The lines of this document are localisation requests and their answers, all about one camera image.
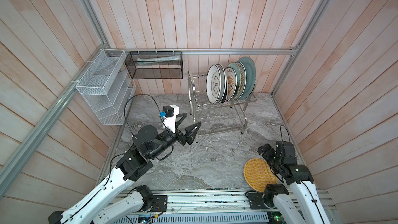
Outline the mint plate with flower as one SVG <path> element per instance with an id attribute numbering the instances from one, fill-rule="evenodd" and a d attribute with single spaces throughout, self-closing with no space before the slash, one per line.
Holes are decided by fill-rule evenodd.
<path id="1" fill-rule="evenodd" d="M 238 89 L 239 89 L 239 84 L 240 84 L 240 72 L 239 72 L 238 66 L 237 66 L 235 63 L 230 63 L 228 66 L 231 67 L 231 68 L 233 68 L 233 69 L 235 70 L 235 72 L 236 72 L 236 77 L 237 77 L 236 91 L 235 91 L 235 94 L 234 94 L 233 99 L 230 100 L 230 101 L 233 101 L 233 100 L 235 100 L 235 99 L 237 98 L 237 95 L 238 95 Z"/>

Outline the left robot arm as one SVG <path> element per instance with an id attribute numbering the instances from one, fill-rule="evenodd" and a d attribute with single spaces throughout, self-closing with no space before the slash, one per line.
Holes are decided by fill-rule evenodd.
<path id="1" fill-rule="evenodd" d="M 131 212 L 147 211 L 153 207 L 154 196 L 147 186 L 137 186 L 124 199 L 111 201 L 132 186 L 152 167 L 152 161 L 172 147 L 175 142 L 191 145 L 202 125 L 194 123 L 179 130 L 186 114 L 172 117 L 174 131 L 159 133 L 156 127 L 146 125 L 132 137 L 133 145 L 116 163 L 110 173 L 82 200 L 65 211 L 55 211 L 48 217 L 50 224 L 112 224 Z"/>

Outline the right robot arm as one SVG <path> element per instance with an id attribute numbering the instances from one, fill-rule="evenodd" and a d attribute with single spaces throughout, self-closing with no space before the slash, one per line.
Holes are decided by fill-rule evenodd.
<path id="1" fill-rule="evenodd" d="M 307 166 L 297 164 L 295 147 L 290 142 L 278 141 L 276 147 L 265 144 L 258 154 L 275 175 L 286 184 L 268 184 L 263 201 L 276 208 L 287 224 L 329 224 L 314 179 Z"/>

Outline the white plate black outline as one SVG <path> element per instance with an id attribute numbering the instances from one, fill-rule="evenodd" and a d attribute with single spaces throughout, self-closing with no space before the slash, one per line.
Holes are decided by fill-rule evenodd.
<path id="1" fill-rule="evenodd" d="M 220 96 L 220 88 L 220 68 L 218 65 L 214 64 L 209 68 L 206 78 L 206 92 L 210 103 L 217 103 Z"/>

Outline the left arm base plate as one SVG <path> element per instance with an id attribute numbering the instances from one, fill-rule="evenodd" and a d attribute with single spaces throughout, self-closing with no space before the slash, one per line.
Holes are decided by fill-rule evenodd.
<path id="1" fill-rule="evenodd" d="M 142 211 L 165 212 L 167 210 L 168 196 L 155 195 L 144 201 Z"/>

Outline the white plate dark lettered rim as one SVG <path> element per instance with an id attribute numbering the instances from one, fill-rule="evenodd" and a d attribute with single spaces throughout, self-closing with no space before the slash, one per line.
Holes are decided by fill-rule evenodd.
<path id="1" fill-rule="evenodd" d="M 220 80 L 221 80 L 220 96 L 218 98 L 218 103 L 221 103 L 227 93 L 227 79 L 226 79 L 226 73 L 225 73 L 224 67 L 221 64 L 216 64 L 216 66 L 219 68 L 219 74 L 220 74 Z"/>

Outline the yellow woven plate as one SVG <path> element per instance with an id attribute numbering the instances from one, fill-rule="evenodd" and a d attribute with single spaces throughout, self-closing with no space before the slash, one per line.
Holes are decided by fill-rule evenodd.
<path id="1" fill-rule="evenodd" d="M 258 192 L 264 192 L 268 184 L 278 183 L 266 161 L 259 158 L 250 159 L 245 163 L 244 178 L 247 184 Z"/>

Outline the orange sunburst plate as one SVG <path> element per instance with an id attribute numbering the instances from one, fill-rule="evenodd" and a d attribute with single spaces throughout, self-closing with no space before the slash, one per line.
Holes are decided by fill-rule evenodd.
<path id="1" fill-rule="evenodd" d="M 230 101 L 233 99 L 236 91 L 237 77 L 235 70 L 229 66 L 224 71 L 226 73 L 226 79 L 228 83 L 226 101 Z"/>
<path id="2" fill-rule="evenodd" d="M 245 91 L 245 87 L 246 87 L 246 70 L 245 70 L 244 65 L 241 62 L 237 61 L 235 63 L 238 66 L 239 72 L 240 72 L 240 84 L 239 84 L 238 95 L 237 95 L 237 100 L 239 100 L 242 97 L 242 95 Z"/>

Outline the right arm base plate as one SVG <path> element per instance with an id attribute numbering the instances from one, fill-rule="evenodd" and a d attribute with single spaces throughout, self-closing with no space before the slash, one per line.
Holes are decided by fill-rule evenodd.
<path id="1" fill-rule="evenodd" d="M 270 196 L 257 192 L 248 191 L 245 193 L 245 197 L 249 201 L 250 209 L 275 209 L 276 206 Z"/>

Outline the grey-green plate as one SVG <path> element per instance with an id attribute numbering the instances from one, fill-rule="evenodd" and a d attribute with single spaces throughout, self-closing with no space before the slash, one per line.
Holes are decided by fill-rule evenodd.
<path id="1" fill-rule="evenodd" d="M 254 90 L 256 83 L 256 66 L 252 58 L 250 57 L 242 57 L 238 60 L 245 68 L 246 71 L 246 85 L 245 90 L 240 100 L 248 98 Z"/>

